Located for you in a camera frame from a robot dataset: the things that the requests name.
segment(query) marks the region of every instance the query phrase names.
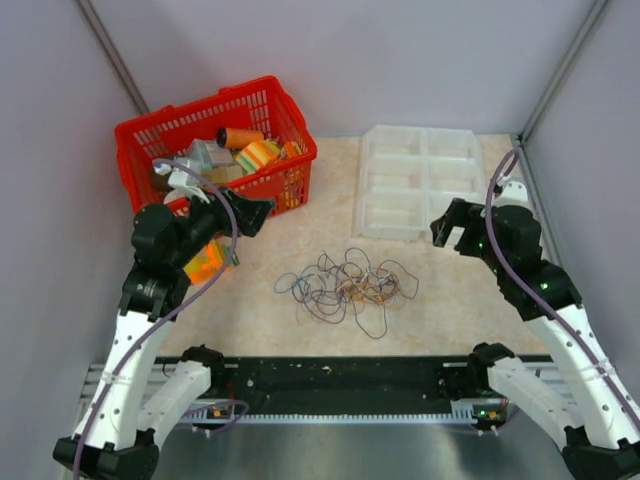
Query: red basket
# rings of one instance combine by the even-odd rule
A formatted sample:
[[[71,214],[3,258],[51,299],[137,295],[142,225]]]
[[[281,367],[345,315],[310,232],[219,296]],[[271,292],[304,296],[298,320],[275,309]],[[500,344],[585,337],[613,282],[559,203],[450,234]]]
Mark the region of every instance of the red basket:
[[[235,87],[222,88],[197,102],[134,118],[115,129],[120,178],[129,192],[134,213],[162,202],[151,184],[151,162],[171,154],[185,155],[194,138],[213,139],[220,127],[261,130],[280,144],[298,142],[302,154],[230,182],[235,192],[249,198],[274,198],[272,215],[307,203],[311,161],[318,148],[293,99],[277,78],[268,76]],[[171,202],[178,214],[188,210],[186,199]]]

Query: clear plastic tray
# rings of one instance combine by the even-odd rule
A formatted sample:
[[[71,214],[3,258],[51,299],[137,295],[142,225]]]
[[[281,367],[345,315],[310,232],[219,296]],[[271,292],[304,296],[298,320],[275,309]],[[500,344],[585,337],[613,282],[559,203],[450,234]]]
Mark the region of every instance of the clear plastic tray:
[[[378,125],[362,139],[357,234],[417,240],[453,198],[484,196],[482,149],[470,130]],[[454,230],[448,245],[459,236]]]

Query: gray wall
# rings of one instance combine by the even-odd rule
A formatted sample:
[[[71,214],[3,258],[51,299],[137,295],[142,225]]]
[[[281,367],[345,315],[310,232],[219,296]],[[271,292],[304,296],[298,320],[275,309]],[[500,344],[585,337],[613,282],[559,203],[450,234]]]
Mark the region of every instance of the gray wall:
[[[527,147],[561,258],[636,398],[640,2],[616,0]]]
[[[0,7],[0,468],[50,479],[130,262],[113,127],[134,115],[71,0]]]
[[[593,0],[93,0],[151,109],[274,74],[317,135],[519,132]]]

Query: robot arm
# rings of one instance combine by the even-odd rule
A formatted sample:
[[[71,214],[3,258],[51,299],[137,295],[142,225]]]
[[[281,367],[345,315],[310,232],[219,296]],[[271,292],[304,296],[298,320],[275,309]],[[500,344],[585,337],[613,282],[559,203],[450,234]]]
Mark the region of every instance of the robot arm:
[[[485,206],[454,199],[445,214],[431,224],[433,244],[442,247],[453,228],[464,229],[454,249],[482,259],[493,271],[505,300],[549,349],[576,404],[555,395],[500,344],[474,349],[469,357],[468,381],[518,405],[553,439],[576,479],[613,480],[638,474],[640,432],[631,415],[637,416],[640,408],[596,340],[573,282],[563,269],[542,259],[541,227],[526,207],[524,185],[508,179],[503,185],[490,214],[508,264],[579,335],[595,361],[505,271],[490,245]],[[617,387],[626,403],[607,382]]]
[[[230,204],[241,234],[253,237],[269,215],[271,200],[247,200],[220,192]],[[231,235],[231,221],[214,197],[191,199],[189,215],[166,205],[149,205],[134,218],[135,262],[122,287],[116,334],[92,405],[73,435],[56,443],[53,457],[71,469],[90,416],[80,471],[100,480],[150,479],[159,451],[189,405],[208,391],[221,355],[204,347],[187,350],[174,375],[141,410],[158,349],[173,322],[155,322],[182,304],[190,285],[185,265],[217,235]],[[134,342],[150,334],[116,371]]]

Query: orange object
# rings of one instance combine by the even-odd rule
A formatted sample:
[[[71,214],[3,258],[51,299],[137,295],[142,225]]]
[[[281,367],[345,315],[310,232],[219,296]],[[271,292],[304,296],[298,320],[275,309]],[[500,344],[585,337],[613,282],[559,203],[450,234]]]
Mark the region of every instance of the orange object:
[[[286,142],[284,144],[284,147],[282,148],[282,151],[284,152],[284,158],[297,157],[302,153],[298,144],[292,141]]]
[[[191,283],[196,284],[209,280],[213,277],[220,267],[226,255],[229,254],[229,247],[220,245],[215,240],[210,242],[184,267],[184,271],[189,276]],[[225,269],[228,272],[238,265],[238,258],[234,255],[231,263]]]
[[[264,140],[264,133],[259,130],[243,130],[240,128],[221,128],[218,130],[216,142],[219,147],[241,150],[251,142]]]
[[[233,165],[231,167],[215,167],[212,170],[205,170],[200,175],[217,187],[237,180],[238,178],[242,178],[244,176],[244,172],[240,165]]]
[[[251,142],[235,158],[247,173],[253,173],[271,164],[280,156],[280,147],[271,140]]]
[[[224,126],[258,129],[279,142],[295,141],[302,153],[274,162],[227,186],[248,198],[273,198],[271,215],[307,203],[311,162],[318,154],[304,117],[275,77],[262,77],[181,107],[168,106],[118,125],[118,168],[129,192],[134,213],[150,203],[161,203],[162,194],[151,184],[151,162],[157,157],[186,151],[203,132]],[[185,198],[169,204],[176,213],[188,211]]]

